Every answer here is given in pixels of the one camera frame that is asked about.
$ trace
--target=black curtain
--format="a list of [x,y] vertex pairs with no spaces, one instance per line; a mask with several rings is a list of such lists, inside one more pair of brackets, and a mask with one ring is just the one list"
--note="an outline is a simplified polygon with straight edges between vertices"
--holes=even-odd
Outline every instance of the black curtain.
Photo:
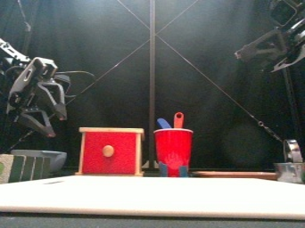
[[[5,125],[1,150],[15,145],[16,149],[67,151],[66,166],[76,167],[79,127],[135,127],[146,130],[144,163],[150,1],[20,3],[25,18],[17,1],[1,3],[1,38],[19,51],[27,51],[29,58],[52,59],[60,72],[87,71],[95,78],[83,72],[67,73],[70,94],[78,97],[67,98],[68,120],[51,120],[58,136],[50,139],[33,133],[17,143],[27,129]],[[24,20],[32,27],[29,33]],[[284,159],[282,145],[249,114],[282,139],[296,138],[285,80],[281,73],[262,72],[234,57],[243,45],[273,29],[268,1],[157,0],[155,23],[155,116],[173,124],[175,112],[183,112],[185,128],[194,131],[190,167],[272,169]],[[294,86],[301,95],[301,85]]]

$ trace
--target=table surface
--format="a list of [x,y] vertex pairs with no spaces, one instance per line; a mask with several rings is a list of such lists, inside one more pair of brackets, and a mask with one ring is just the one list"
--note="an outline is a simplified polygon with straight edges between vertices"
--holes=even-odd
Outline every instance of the table surface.
[[252,178],[72,175],[0,192],[1,212],[305,220],[305,185]]

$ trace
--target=red spoon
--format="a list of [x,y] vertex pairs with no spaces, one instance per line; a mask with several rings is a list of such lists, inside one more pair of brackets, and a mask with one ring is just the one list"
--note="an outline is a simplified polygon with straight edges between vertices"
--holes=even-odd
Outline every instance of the red spoon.
[[178,112],[174,116],[174,128],[183,128],[183,113]]

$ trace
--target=drawer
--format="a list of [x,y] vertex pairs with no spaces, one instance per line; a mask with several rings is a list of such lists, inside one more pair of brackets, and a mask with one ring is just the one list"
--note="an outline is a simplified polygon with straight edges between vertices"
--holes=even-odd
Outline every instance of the drawer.
[[82,127],[78,175],[142,175],[140,128]]

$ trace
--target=red cup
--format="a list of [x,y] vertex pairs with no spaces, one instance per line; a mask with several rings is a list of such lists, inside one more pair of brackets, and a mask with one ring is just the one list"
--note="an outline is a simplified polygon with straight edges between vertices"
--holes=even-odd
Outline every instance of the red cup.
[[155,131],[158,164],[166,167],[169,177],[179,177],[181,170],[189,170],[191,137],[193,131],[183,128],[167,128]]

